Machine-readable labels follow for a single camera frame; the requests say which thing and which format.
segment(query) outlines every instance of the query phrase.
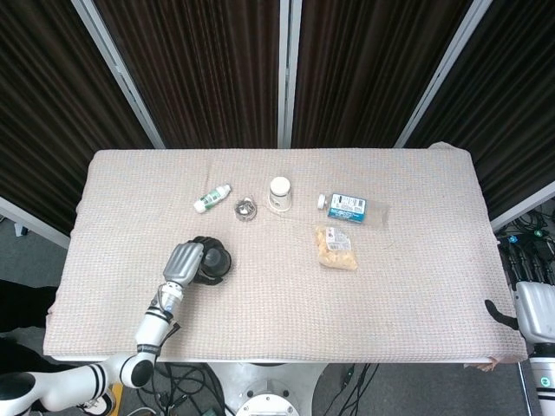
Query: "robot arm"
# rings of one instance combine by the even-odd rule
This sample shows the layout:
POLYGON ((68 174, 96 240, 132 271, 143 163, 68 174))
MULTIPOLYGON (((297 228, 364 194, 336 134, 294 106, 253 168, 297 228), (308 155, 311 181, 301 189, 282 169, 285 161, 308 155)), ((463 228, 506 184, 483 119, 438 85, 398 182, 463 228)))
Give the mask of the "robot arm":
POLYGON ((50 411, 60 411, 102 396, 111 384, 143 387, 152 377, 164 341, 179 328, 173 316, 190 282, 215 284, 231 267, 231 257, 214 238, 197 237, 178 245, 164 277, 135 334, 137 354, 116 354, 104 362, 60 373, 19 373, 0 376, 0 414, 28 414, 40 400, 50 411))

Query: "gray carpet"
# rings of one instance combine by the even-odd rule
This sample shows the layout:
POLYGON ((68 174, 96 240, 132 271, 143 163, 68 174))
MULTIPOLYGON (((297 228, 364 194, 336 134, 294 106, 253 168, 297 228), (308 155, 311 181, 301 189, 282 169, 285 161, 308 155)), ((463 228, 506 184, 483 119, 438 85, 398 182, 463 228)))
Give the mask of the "gray carpet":
MULTIPOLYGON (((8 219, 0 223, 0 277, 30 286, 57 285, 62 275, 66 251, 55 244, 29 232, 25 237, 15 237, 13 223, 8 219)), ((17 329, 11 335, 22 344, 42 352, 44 330, 39 328, 17 329)), ((531 392, 532 411, 540 415, 534 396, 532 374, 524 363, 528 391, 531 392)), ((331 399, 339 391, 347 366, 329 365, 318 382, 313 401, 313 414, 323 415, 331 399)), ((329 415, 337 415, 356 383, 356 373, 349 386, 337 398, 329 415)), ((168 388, 158 375, 155 379, 159 390, 168 388)), ((217 407, 208 392, 195 396, 202 411, 217 407)), ((154 406, 152 396, 145 396, 149 406, 154 406)), ((141 406, 134 391, 125 390, 120 415, 126 416, 141 406)), ((57 414, 76 416, 76 409, 57 414)), ((192 403, 186 402, 175 414, 196 415, 192 403)), ((474 368, 463 369, 455 364, 381 364, 368 391, 360 401, 360 416, 367 415, 525 415, 526 405, 519 383, 516 365, 498 366, 492 373, 482 373, 474 368)))

